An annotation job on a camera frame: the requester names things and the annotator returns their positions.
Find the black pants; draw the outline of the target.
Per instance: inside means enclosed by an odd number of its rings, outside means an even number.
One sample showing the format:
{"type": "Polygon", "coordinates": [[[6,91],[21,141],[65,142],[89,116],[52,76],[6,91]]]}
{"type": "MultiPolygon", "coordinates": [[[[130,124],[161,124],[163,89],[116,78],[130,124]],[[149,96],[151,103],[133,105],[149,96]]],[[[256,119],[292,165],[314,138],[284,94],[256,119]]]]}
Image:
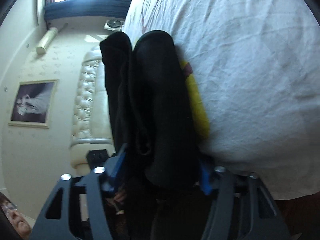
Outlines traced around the black pants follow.
{"type": "Polygon", "coordinates": [[[174,42],[164,31],[135,46],[100,43],[114,146],[127,144],[124,199],[131,239],[200,239],[204,222],[198,136],[174,42]]]}

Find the cream tufted leather headboard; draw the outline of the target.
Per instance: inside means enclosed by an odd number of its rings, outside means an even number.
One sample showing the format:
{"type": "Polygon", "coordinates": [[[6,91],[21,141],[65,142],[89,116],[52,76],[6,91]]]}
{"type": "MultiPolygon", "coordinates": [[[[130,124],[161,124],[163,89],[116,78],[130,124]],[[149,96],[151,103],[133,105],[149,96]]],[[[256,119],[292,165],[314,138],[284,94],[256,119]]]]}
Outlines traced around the cream tufted leather headboard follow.
{"type": "Polygon", "coordinates": [[[89,173],[86,155],[91,150],[115,152],[105,88],[105,66],[100,47],[89,50],[82,61],[76,88],[71,130],[71,167],[79,176],[89,173]]]}

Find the framed wedding photo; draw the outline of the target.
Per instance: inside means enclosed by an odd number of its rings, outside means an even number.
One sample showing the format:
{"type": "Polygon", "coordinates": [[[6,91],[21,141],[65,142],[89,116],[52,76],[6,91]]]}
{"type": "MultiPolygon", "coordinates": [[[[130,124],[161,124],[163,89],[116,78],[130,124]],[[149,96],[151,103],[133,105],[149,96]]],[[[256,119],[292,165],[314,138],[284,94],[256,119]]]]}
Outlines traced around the framed wedding photo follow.
{"type": "Polygon", "coordinates": [[[20,82],[8,125],[48,129],[57,84],[57,79],[20,82]]]}

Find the white electric fan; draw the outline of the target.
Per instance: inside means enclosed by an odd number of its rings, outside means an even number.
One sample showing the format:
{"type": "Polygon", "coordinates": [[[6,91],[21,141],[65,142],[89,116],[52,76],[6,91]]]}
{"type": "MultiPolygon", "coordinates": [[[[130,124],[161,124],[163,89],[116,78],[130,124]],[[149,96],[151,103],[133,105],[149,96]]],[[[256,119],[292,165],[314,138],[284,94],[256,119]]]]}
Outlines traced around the white electric fan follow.
{"type": "Polygon", "coordinates": [[[110,19],[107,20],[104,29],[108,31],[114,31],[118,32],[122,30],[122,27],[124,26],[124,21],[116,20],[116,19],[110,19]]]}

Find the patterned white bed sheet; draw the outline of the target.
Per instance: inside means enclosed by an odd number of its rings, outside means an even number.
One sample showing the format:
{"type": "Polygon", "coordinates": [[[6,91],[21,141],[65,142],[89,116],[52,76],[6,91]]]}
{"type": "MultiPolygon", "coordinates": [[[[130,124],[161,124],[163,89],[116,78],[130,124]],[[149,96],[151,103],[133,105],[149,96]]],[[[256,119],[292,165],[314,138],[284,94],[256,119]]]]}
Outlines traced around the patterned white bed sheet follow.
{"type": "Polygon", "coordinates": [[[319,24],[303,0],[132,0],[125,33],[152,30],[192,67],[203,152],[276,199],[319,191],[319,24]]]}

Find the dark blue curtain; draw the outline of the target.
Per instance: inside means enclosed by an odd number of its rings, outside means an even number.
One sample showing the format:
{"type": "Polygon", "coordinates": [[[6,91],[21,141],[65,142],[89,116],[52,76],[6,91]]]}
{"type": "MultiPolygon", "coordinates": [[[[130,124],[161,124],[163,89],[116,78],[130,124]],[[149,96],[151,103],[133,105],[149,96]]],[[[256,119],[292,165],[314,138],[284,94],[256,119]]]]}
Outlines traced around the dark blue curtain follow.
{"type": "Polygon", "coordinates": [[[125,18],[132,0],[65,0],[44,7],[44,20],[65,17],[102,16],[125,18]]]}

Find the white wall air conditioner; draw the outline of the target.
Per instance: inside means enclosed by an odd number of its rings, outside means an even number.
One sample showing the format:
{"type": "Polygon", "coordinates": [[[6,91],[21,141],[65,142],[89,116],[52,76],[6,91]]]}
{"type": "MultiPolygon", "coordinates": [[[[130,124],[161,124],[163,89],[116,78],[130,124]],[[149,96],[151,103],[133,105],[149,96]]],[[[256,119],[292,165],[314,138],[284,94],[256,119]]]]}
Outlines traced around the white wall air conditioner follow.
{"type": "Polygon", "coordinates": [[[36,46],[36,53],[38,55],[44,55],[47,52],[51,42],[57,36],[58,33],[59,31],[56,27],[50,28],[36,46]]]}

